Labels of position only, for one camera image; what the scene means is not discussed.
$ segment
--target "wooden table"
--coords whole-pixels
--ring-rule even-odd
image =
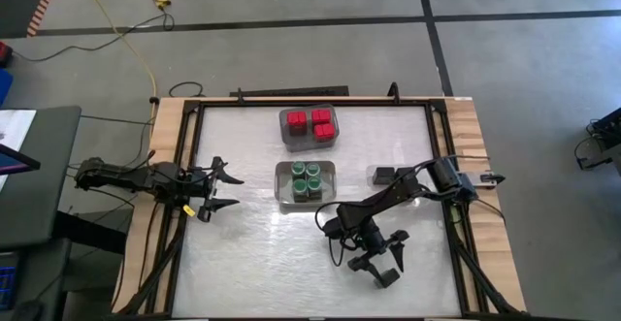
[[[153,128],[150,140],[150,149],[156,153],[151,159],[151,163],[162,161],[174,161],[177,141],[180,134],[180,123],[185,100],[205,100],[210,102],[235,102],[237,98],[164,98],[159,105],[157,119]],[[247,101],[266,101],[277,99],[270,98],[245,98]],[[304,101],[308,99],[317,100],[317,97],[287,97],[289,101]],[[326,102],[343,101],[352,99],[351,97],[325,97]],[[368,100],[393,100],[392,97],[356,97],[355,99]],[[480,126],[474,109],[472,98],[458,97],[402,97],[403,100],[444,100],[447,110],[448,122],[452,135],[452,141],[457,154],[486,156],[485,144],[481,135]],[[438,141],[441,147],[441,154],[446,154],[446,144],[442,133],[439,118],[435,118]],[[182,166],[187,165],[189,158],[189,148],[193,136],[193,123],[189,123],[188,133],[186,133],[186,143],[183,147]],[[487,171],[490,166],[484,159],[460,159],[460,171]],[[500,208],[496,190],[477,190],[480,198],[487,203]],[[136,293],[140,284],[141,268],[143,258],[145,259],[143,281],[151,270],[157,238],[162,221],[162,208],[157,209],[153,216],[148,244],[146,244],[147,228],[154,203],[149,195],[141,195],[136,201],[133,220],[128,234],[127,248],[125,253],[125,268],[118,301],[114,306],[114,311],[121,309],[127,304],[129,299]],[[511,248],[509,246],[507,231],[502,218],[496,213],[485,207],[472,205],[470,208],[470,220],[474,243],[478,256],[478,262],[489,279],[496,288],[505,296],[507,301],[518,309],[524,310],[524,301],[520,289],[517,273],[513,264]],[[171,228],[171,235],[174,233],[175,223]],[[462,264],[464,279],[467,289],[467,296],[470,311],[478,311],[474,284],[468,269]],[[164,296],[168,285],[169,272],[165,271],[158,285],[158,294],[155,304],[155,312],[164,311]]]

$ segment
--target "concrete floor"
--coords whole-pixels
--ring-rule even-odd
[[[118,25],[157,11],[149,0],[102,0]],[[621,0],[431,0],[435,15],[621,9]],[[318,17],[421,16],[420,0],[173,0],[179,24]],[[42,29],[107,26],[92,0],[51,0]],[[526,305],[535,315],[617,319],[621,305],[621,186],[609,167],[581,172],[584,126],[621,107],[619,17],[438,23],[455,95],[473,96],[496,172]],[[111,36],[10,40],[29,56]],[[442,95],[424,23],[133,34],[159,95],[197,80],[209,96],[244,89],[348,84],[383,95]],[[42,64],[18,61],[5,107],[77,104],[101,116],[148,119],[150,85],[122,44],[70,52]],[[83,119],[73,155],[134,157],[140,126]],[[63,206],[115,203],[67,186]]]

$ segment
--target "orange striped tape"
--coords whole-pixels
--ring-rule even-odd
[[[37,35],[37,30],[39,29],[39,25],[41,25],[41,21],[43,21],[43,17],[46,14],[46,9],[48,8],[50,1],[51,0],[39,0],[37,10],[32,15],[32,19],[30,19],[30,23],[28,24],[26,37],[33,37]]]

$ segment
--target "red cube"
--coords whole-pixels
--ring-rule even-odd
[[[332,123],[324,123],[314,126],[314,139],[319,142],[329,142],[334,139],[334,125]]]
[[[330,123],[330,120],[332,118],[332,116],[330,115],[330,110],[328,109],[313,110],[311,116],[313,126],[316,126],[318,124]]]
[[[289,134],[292,136],[306,135],[307,114],[305,112],[288,112],[287,126],[289,126]]]

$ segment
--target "clear plastic tray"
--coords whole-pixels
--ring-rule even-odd
[[[314,138],[311,112],[318,109],[330,111],[330,123],[332,123],[332,125],[334,126],[334,138],[328,142],[318,142]],[[306,114],[306,134],[292,136],[289,133],[289,126],[287,125],[287,114],[289,112],[304,112]],[[282,142],[286,145],[289,152],[331,147],[334,145],[334,143],[337,141],[337,138],[339,137],[339,122],[337,121],[337,114],[334,110],[334,107],[329,104],[283,110],[278,114],[278,118],[280,120],[280,134],[282,135]]]
[[[336,167],[331,161],[302,161],[305,164],[317,163],[321,168],[321,199],[295,202],[293,198],[293,175],[291,165],[293,162],[284,161],[276,164],[274,196],[281,205],[295,208],[317,207],[334,200],[337,197]]]

